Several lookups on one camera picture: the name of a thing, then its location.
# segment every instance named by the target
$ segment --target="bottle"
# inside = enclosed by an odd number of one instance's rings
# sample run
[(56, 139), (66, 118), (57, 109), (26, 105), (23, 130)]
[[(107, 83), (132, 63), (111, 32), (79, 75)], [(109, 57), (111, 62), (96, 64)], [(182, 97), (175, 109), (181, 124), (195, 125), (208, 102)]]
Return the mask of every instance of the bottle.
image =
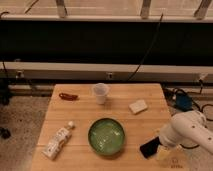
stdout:
[(62, 149), (63, 145), (70, 139), (71, 130), (73, 128), (74, 123), (73, 121), (70, 121), (68, 122), (68, 125), (59, 129), (43, 149), (43, 154), (51, 160), (54, 160), (57, 154)]

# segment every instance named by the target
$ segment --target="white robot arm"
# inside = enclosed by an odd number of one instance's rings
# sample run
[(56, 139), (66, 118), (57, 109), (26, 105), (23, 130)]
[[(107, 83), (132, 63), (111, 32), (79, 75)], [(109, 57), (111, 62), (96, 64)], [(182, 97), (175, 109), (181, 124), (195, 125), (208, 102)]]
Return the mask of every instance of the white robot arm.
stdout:
[(205, 128), (206, 117), (198, 111), (178, 113), (164, 125), (159, 136), (140, 147), (146, 158), (156, 153), (159, 144), (173, 148), (183, 139), (190, 139), (213, 154), (213, 133)]

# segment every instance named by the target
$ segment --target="wooden table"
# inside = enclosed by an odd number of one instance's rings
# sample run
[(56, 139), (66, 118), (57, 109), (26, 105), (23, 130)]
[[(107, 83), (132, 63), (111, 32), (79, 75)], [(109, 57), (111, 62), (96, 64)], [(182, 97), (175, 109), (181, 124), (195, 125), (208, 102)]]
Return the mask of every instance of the wooden table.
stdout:
[[(33, 171), (159, 171), (188, 170), (181, 152), (166, 165), (155, 157), (147, 160), (139, 151), (140, 145), (156, 136), (170, 118), (170, 113), (159, 84), (109, 84), (110, 92), (105, 105), (98, 105), (91, 93), (91, 84), (56, 85), (49, 103), (40, 138), (35, 149), (31, 170)], [(61, 100), (59, 93), (79, 95), (77, 101)], [(133, 115), (128, 105), (144, 99), (148, 110)], [(111, 158), (97, 155), (88, 143), (88, 130), (100, 118), (118, 120), (126, 134), (123, 151)], [(51, 161), (42, 154), (42, 149), (55, 132), (74, 121), (76, 128), (56, 160)]]

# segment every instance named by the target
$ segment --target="red pepper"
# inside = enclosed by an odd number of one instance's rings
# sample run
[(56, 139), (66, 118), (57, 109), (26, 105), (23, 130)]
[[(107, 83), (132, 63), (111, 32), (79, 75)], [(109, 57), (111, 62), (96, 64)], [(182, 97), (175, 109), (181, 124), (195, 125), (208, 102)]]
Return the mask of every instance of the red pepper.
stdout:
[(67, 94), (67, 93), (60, 93), (59, 97), (63, 100), (75, 101), (78, 99), (78, 95)]

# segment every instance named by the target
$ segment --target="paper cup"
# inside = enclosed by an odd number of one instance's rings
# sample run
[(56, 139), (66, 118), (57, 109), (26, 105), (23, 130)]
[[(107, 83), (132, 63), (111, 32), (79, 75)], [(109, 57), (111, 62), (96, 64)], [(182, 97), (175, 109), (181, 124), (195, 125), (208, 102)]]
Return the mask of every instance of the paper cup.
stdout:
[(104, 104), (109, 92), (109, 86), (104, 83), (98, 83), (92, 86), (92, 93), (96, 98), (97, 104)]

